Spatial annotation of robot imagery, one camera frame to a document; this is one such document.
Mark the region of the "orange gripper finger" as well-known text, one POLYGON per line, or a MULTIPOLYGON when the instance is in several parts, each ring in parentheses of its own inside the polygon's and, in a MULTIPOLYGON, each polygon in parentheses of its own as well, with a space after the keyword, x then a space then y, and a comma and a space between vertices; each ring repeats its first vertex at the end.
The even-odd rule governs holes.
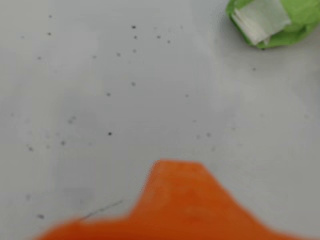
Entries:
POLYGON ((160 160, 129 216, 138 240, 292 240, 263 225, 200 163, 160 160))
POLYGON ((109 227, 125 223, 129 216, 102 218, 99 220, 72 220, 55 225, 40 235, 35 240, 115 240, 108 232, 109 227))

